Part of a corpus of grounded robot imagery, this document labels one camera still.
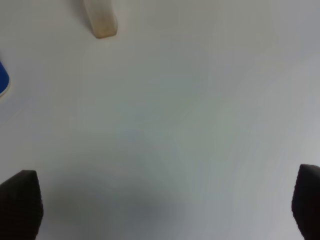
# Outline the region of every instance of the white table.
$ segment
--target white table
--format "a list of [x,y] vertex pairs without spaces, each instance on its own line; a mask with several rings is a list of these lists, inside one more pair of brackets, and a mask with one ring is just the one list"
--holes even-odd
[[0,181],[38,172],[39,240],[301,240],[300,163],[320,164],[320,3],[2,0]]

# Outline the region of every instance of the blue cup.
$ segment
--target blue cup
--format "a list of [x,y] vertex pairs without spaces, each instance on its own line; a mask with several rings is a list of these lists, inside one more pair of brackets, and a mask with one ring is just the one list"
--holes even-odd
[[9,86],[9,75],[0,62],[0,96],[5,93]]

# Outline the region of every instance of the blue object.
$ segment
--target blue object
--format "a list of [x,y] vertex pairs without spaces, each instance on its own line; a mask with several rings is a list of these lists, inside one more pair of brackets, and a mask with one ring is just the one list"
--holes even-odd
[[0,62],[0,95],[5,92],[9,85],[9,75]]

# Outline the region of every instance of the beige object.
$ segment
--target beige object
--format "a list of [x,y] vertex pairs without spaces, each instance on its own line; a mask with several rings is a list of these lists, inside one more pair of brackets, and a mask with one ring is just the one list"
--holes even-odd
[[84,6],[97,39],[117,34],[118,23],[111,0],[84,0]]

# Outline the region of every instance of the black object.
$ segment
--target black object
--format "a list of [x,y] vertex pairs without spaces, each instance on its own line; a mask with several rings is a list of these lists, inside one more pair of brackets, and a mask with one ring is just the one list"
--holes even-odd
[[300,166],[291,209],[305,240],[320,240],[320,167]]
[[34,240],[44,215],[37,172],[23,170],[0,185],[0,240]]

